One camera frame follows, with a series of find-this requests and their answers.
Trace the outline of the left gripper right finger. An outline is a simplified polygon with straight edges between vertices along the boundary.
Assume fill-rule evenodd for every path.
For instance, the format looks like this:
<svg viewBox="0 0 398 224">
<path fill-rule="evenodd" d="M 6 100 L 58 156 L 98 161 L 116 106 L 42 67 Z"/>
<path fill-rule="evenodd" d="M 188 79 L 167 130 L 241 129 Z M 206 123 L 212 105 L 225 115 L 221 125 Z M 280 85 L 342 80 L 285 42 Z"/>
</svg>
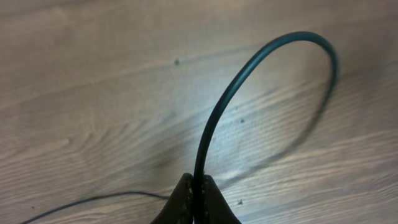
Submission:
<svg viewBox="0 0 398 224">
<path fill-rule="evenodd" d="M 241 224 L 234 215 L 212 176 L 205 175 L 202 185 L 204 224 Z"/>
</svg>

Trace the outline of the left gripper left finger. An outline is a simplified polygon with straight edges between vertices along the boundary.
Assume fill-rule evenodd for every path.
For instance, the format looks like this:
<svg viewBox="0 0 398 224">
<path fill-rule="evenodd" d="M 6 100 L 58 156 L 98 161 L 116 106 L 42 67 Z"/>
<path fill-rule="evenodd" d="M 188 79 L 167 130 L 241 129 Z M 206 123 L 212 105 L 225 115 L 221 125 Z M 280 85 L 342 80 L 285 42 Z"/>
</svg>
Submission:
<svg viewBox="0 0 398 224">
<path fill-rule="evenodd" d="M 167 203 L 151 224 L 192 224 L 192 183 L 191 174 L 182 175 Z"/>
</svg>

